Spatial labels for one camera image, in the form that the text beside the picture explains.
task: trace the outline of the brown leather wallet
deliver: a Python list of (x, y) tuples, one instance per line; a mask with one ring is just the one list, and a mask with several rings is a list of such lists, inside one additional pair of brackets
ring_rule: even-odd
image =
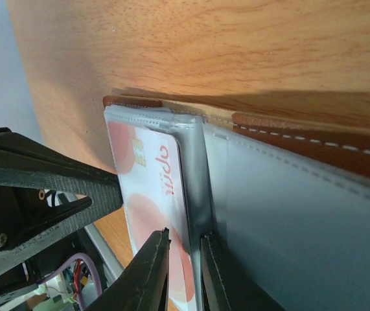
[(104, 106), (167, 107), (178, 113), (201, 115), (209, 123), (370, 178), (369, 130), (294, 121), (157, 98), (109, 95), (103, 98), (103, 103)]

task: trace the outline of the white stitching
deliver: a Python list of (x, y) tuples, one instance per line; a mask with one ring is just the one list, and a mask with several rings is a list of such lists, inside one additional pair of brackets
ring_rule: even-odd
[(330, 147), (339, 147), (339, 144), (336, 143), (325, 143), (325, 145)]
[[(247, 143), (243, 143), (242, 141), (239, 141), (239, 140), (237, 140), (237, 139), (232, 139), (232, 138), (230, 138), (230, 137), (228, 137), (228, 139), (229, 140), (231, 140), (231, 141), (234, 141), (234, 142), (236, 142), (236, 143), (238, 143), (238, 144), (241, 144), (242, 146), (245, 146), (245, 147), (251, 147), (252, 149), (255, 149), (255, 151), (257, 151), (257, 152), (260, 152), (260, 153), (262, 153), (262, 154), (267, 154), (268, 156), (270, 156), (270, 157), (274, 157), (274, 158), (276, 158), (276, 160), (279, 160), (279, 161), (282, 161), (283, 163), (285, 163), (285, 164), (287, 164), (287, 165), (292, 165), (294, 168), (298, 168), (298, 169), (301, 169), (303, 172), (307, 172), (307, 173), (311, 173), (313, 176), (315, 176), (315, 177), (317, 177), (317, 178), (321, 178), (322, 180), (324, 180), (324, 181), (326, 181), (326, 182), (328, 182), (328, 183), (331, 183), (331, 184), (333, 184), (333, 185), (335, 185), (336, 187), (339, 187), (339, 188), (341, 188), (341, 189), (345, 189), (345, 185), (343, 184), (343, 183), (340, 183), (339, 181), (334, 181), (333, 179), (331, 179), (331, 178), (328, 178), (328, 177), (326, 177), (326, 176), (324, 176), (324, 175), (321, 175), (320, 173), (317, 173), (317, 172), (315, 172), (315, 171), (313, 171), (313, 170), (309, 170), (308, 168), (306, 168), (306, 167), (302, 167), (301, 165), (298, 165), (297, 163), (292, 163), (292, 162), (290, 162), (289, 160), (287, 160), (287, 159), (282, 159), (281, 157), (279, 157), (279, 156), (274, 156), (271, 152), (267, 152), (266, 150), (262, 150), (262, 149), (260, 149), (260, 148), (258, 148), (258, 147), (254, 147), (253, 145), (251, 145), (251, 144), (247, 144)], [(361, 196), (361, 197), (363, 197), (363, 198), (365, 198), (365, 199), (367, 199), (367, 200), (369, 200), (370, 201), (370, 195), (369, 194), (366, 194), (366, 193), (362, 193), (362, 192), (360, 192), (360, 191), (358, 191), (358, 190), (356, 190), (356, 189), (354, 189), (354, 188), (348, 188), (347, 189), (349, 192), (351, 192), (351, 193), (353, 193), (353, 194), (355, 194), (355, 195), (359, 195), (359, 196)]]
[[(114, 104), (117, 104), (117, 105), (121, 105), (121, 106), (127, 106), (127, 107), (135, 107), (135, 108), (146, 108), (146, 107), (143, 107), (143, 106), (138, 106), (138, 105), (129, 105), (129, 104), (121, 104), (121, 103), (114, 103)], [(267, 134), (270, 134), (270, 135), (274, 135), (274, 136), (279, 136), (281, 135), (282, 137), (284, 138), (294, 138), (294, 139), (297, 139), (297, 140), (300, 140), (300, 141), (308, 141), (310, 143), (323, 143), (323, 145), (325, 146), (329, 146), (329, 147), (338, 147), (338, 148), (342, 148), (342, 149), (346, 149), (346, 150), (352, 150), (352, 151), (356, 151), (356, 152), (361, 152), (363, 154), (367, 154), (370, 156), (370, 150), (369, 149), (365, 149), (365, 150), (360, 150), (359, 148), (355, 147), (355, 146), (349, 146), (347, 144), (345, 145), (340, 145), (338, 143), (332, 143), (332, 142), (322, 142), (318, 139), (306, 139), (305, 137), (301, 137), (301, 136), (295, 136), (295, 137), (292, 137), (290, 135), (282, 135), (280, 133), (276, 133), (276, 132), (266, 132), (264, 130), (258, 130), (256, 128), (250, 128), (248, 126), (241, 126), (239, 124), (236, 124), (234, 122), (230, 122), (228, 120), (225, 120), (225, 119), (221, 119), (221, 118), (218, 118), (218, 117), (214, 117), (212, 115), (207, 115), (205, 113), (193, 113), (193, 112), (189, 112), (189, 111), (182, 111), (182, 110), (178, 110), (178, 109), (173, 109), (173, 108), (170, 108), (172, 111), (175, 111), (175, 112), (179, 112), (179, 113), (188, 113), (188, 114), (191, 114), (191, 115), (199, 115), (201, 117), (205, 117), (205, 118), (208, 118), (208, 119), (214, 119), (214, 120), (217, 120), (217, 121), (220, 121), (220, 122), (224, 122), (224, 123), (227, 123), (227, 124), (232, 124), (233, 126), (237, 126), (239, 128), (242, 128), (243, 130), (248, 130), (250, 132), (259, 132), (259, 133), (267, 133)]]

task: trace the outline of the black plastic part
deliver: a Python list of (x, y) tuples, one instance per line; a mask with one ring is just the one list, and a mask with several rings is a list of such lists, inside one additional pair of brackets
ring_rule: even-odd
[(44, 276), (58, 269), (63, 262), (75, 253), (87, 253), (93, 260), (101, 286), (107, 288), (104, 267), (100, 254), (84, 229), (72, 233), (52, 246), (44, 249), (25, 261), (28, 279), (22, 265), (16, 266), (0, 276), (0, 306), (13, 298), (35, 290)]
[(86, 310), (166, 311), (168, 229), (154, 231), (121, 276)]
[[(40, 189), (84, 197), (49, 208)], [(0, 275), (121, 206), (116, 175), (0, 128)]]
[(217, 233), (201, 238), (205, 310), (284, 310), (242, 269)]

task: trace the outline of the wood grain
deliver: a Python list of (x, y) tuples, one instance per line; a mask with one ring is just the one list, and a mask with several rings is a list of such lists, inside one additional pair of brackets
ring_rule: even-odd
[[(8, 1), (45, 143), (114, 171), (102, 97), (370, 129), (370, 1)], [(122, 211), (97, 222), (123, 264)]]

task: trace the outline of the wallet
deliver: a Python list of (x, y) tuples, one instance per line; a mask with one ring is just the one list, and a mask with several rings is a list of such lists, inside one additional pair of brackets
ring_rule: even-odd
[(213, 227), (280, 305), (370, 309), (370, 131), (104, 97), (112, 104), (203, 117)]
[[(201, 284), (194, 281), (201, 275), (200, 237), (213, 229), (203, 119), (161, 108), (122, 106), (107, 107), (104, 116), (133, 253), (144, 244), (143, 239), (138, 242), (144, 227), (152, 230), (169, 227), (174, 232), (170, 247), (170, 298), (180, 310), (196, 310), (196, 304), (200, 309)], [(184, 196), (178, 195), (181, 188)], [(192, 259), (190, 269), (188, 254)]]

